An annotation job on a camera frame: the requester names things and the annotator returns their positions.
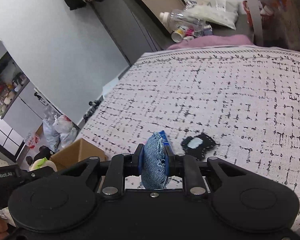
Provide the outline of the white plastic bag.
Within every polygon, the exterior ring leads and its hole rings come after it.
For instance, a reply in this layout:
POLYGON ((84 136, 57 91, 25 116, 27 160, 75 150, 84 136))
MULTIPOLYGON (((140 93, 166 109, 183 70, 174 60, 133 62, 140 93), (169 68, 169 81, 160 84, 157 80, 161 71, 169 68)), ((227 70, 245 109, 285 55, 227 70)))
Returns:
POLYGON ((55 118, 53 127, 60 135, 62 148, 66 148, 72 144, 77 137, 77 128, 66 115, 60 115, 55 118))

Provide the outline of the black stitched soft toy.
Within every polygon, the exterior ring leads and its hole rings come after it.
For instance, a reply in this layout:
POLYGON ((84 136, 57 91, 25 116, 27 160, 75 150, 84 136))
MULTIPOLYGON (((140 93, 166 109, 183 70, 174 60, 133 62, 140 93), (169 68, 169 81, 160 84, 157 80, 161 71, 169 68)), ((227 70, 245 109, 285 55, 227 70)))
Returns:
POLYGON ((187 137, 181 142, 185 154, 195 157, 198 161, 204 160, 206 152, 214 148, 215 145, 216 142, 205 133, 195 137, 187 137))

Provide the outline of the white paper cup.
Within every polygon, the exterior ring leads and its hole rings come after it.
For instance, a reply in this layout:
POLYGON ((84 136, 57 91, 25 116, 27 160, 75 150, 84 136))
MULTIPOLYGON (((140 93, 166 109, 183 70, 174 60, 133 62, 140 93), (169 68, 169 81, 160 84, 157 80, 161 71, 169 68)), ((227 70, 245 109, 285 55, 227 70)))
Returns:
POLYGON ((183 40, 183 38, 185 37, 185 34, 186 34, 186 31, 182 28, 179 28, 171 34, 171 39, 175 43, 180 43, 183 40))

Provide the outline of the kitchen shelf with items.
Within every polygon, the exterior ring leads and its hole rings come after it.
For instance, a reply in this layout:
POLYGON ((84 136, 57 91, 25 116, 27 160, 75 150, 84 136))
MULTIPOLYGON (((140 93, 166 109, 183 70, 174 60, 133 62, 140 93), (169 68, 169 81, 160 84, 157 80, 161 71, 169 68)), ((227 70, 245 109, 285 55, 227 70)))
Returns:
POLYGON ((29 78, 6 52, 0 59, 0 117, 3 118, 17 96, 29 83, 29 78))

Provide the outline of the brown cardboard box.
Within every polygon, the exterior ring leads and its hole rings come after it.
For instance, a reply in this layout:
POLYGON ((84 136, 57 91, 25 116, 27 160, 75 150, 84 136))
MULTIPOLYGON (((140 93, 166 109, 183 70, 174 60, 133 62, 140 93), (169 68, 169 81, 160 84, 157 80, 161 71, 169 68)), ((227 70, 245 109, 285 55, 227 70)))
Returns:
POLYGON ((99 157, 101 161, 108 160, 102 149, 81 138, 53 154, 50 160, 56 165, 57 170, 60 171, 90 157, 99 157))

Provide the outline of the red white snack bag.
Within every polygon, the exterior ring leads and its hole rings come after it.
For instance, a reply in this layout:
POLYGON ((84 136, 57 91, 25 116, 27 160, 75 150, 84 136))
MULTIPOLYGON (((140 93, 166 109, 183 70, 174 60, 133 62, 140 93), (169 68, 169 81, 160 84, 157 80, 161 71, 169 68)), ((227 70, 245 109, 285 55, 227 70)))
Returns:
POLYGON ((35 131, 29 132, 24 139, 25 145, 29 149, 35 148, 39 141, 40 137, 35 131))

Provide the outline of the blue denim soft toy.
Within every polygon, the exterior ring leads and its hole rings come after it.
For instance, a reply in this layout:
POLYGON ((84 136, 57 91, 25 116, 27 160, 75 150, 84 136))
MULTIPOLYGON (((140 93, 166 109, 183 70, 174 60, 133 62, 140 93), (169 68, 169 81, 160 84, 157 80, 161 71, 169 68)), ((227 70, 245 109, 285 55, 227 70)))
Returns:
POLYGON ((158 132, 144 146, 141 181, 147 190, 164 189, 167 183, 164 144, 158 132))

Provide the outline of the black polka dot cushion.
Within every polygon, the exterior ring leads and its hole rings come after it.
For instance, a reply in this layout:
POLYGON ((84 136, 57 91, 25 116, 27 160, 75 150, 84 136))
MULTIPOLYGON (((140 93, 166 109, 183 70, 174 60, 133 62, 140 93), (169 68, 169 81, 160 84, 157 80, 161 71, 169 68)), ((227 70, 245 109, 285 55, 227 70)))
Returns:
POLYGON ((35 161, 39 159, 46 158, 47 160, 49 160, 53 154, 54 152, 50 150, 47 146, 40 146, 39 152, 34 157, 28 155, 25 159, 27 164, 31 166, 32 164, 34 164, 35 161))

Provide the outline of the clear plastic bottle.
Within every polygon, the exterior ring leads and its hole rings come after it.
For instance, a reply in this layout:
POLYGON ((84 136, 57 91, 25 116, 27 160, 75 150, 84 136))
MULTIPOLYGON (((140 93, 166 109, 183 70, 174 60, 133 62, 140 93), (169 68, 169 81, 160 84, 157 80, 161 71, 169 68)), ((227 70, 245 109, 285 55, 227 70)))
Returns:
POLYGON ((170 32, 175 31, 181 26, 203 31, 206 23, 204 20, 192 16, 187 10, 172 10, 171 12, 161 12, 159 19, 170 32))

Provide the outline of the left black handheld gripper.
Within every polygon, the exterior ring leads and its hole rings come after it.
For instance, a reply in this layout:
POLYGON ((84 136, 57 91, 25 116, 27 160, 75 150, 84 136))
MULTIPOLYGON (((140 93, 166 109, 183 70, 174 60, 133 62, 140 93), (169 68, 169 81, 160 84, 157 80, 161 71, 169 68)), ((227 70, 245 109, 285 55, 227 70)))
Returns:
POLYGON ((12 192, 34 180, 44 178, 53 174, 51 167, 27 172, 18 165, 0 167, 0 210, 8 206, 8 199, 12 192))

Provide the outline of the grey blue plastic bag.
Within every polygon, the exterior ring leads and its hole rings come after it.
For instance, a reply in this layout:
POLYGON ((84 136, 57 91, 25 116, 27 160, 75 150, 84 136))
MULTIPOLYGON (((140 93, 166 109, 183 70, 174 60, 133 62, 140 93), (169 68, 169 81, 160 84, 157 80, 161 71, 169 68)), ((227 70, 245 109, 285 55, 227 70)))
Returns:
POLYGON ((53 123, 48 119, 43 119, 43 133, 46 141, 49 143, 49 149, 57 152, 60 143, 60 134, 55 130, 53 123))

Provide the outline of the blue tissue pack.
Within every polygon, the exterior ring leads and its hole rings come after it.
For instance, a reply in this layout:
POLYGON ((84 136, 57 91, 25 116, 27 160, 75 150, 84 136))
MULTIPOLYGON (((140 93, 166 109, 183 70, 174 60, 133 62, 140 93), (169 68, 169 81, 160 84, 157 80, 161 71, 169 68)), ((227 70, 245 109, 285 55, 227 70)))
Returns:
POLYGON ((162 143, 164 146, 170 146, 170 142, 169 142, 169 139, 168 139, 168 136, 167 134, 165 133, 164 130, 158 132, 158 134, 160 135, 161 139, 162 139, 162 143))

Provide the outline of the white black patterned blanket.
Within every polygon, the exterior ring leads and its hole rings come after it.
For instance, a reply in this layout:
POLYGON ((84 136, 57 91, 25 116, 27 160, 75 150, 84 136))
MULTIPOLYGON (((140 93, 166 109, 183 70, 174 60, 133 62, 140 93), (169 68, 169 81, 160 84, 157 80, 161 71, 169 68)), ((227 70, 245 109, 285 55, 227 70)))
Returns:
MULTIPOLYGON (((300 200, 300 52, 257 46, 143 54, 79 137, 108 157, 165 131, 174 153, 206 133, 217 156, 292 189, 300 200)), ((300 211, 293 224, 300 235, 300 211)))

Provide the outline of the orange green soft toy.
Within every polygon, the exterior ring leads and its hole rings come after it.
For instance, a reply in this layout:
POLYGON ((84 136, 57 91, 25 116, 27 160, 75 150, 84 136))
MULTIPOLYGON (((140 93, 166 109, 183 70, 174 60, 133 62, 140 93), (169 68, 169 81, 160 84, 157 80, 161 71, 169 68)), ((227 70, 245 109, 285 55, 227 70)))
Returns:
POLYGON ((47 158, 42 158, 36 160, 29 168, 29 171, 34 171, 40 168, 44 167, 50 167, 52 168, 55 172, 57 172, 57 167, 53 161, 48 160, 47 158))

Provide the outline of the pink bed sheet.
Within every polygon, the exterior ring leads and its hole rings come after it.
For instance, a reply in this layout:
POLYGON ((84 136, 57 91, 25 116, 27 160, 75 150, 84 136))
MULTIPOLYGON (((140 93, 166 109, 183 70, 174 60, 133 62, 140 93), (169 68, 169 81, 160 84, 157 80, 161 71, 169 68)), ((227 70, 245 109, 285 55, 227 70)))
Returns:
POLYGON ((232 36, 202 36, 191 40, 183 40, 180 43, 173 44, 167 50, 184 49, 184 48, 204 48, 214 46, 243 46, 253 45, 253 42, 246 35, 232 36))

